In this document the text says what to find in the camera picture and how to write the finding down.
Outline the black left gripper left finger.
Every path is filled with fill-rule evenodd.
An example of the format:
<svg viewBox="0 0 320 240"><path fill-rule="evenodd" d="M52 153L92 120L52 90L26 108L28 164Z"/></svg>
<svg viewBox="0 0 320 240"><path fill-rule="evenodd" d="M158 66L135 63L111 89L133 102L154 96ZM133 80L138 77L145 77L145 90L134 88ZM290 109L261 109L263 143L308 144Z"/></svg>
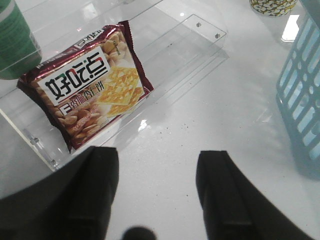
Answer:
<svg viewBox="0 0 320 240"><path fill-rule="evenodd" d="M0 201L3 240L103 240L118 185L118 151L89 147Z"/></svg>

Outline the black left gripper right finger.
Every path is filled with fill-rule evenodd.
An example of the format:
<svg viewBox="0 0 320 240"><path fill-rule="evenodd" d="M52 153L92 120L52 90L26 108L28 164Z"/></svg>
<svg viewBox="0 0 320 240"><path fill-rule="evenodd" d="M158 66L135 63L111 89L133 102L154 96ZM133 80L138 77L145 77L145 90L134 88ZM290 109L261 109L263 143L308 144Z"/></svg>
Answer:
<svg viewBox="0 0 320 240"><path fill-rule="evenodd" d="M225 150L203 150L196 188L210 240L317 240L320 180L268 163L241 171Z"/></svg>

